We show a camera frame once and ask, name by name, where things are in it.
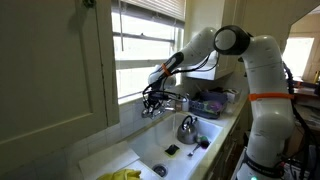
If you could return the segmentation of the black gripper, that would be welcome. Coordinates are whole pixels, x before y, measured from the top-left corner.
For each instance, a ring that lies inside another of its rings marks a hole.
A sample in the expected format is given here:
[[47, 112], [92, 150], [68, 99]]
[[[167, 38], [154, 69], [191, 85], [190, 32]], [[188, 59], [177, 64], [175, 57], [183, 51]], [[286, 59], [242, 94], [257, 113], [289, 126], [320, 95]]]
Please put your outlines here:
[[143, 100], [143, 104], [144, 104], [144, 109], [148, 106], [148, 105], [156, 105], [157, 103], [161, 103], [163, 101], [168, 101], [168, 100], [172, 100], [169, 97], [169, 93], [165, 92], [165, 91], [160, 91], [160, 92], [150, 92], [148, 94], [148, 98]]

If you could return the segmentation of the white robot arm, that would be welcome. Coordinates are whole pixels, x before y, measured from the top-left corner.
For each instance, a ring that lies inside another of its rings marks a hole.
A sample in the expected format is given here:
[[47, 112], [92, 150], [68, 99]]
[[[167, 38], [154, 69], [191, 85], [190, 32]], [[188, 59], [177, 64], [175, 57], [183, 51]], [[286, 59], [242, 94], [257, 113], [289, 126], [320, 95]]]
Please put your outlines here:
[[280, 157], [294, 129], [294, 96], [288, 92], [281, 51], [269, 35], [253, 36], [236, 25], [204, 28], [149, 75], [144, 113], [152, 115], [167, 98], [165, 78], [192, 71], [212, 52], [242, 58], [248, 79], [253, 123], [236, 180], [280, 180]]

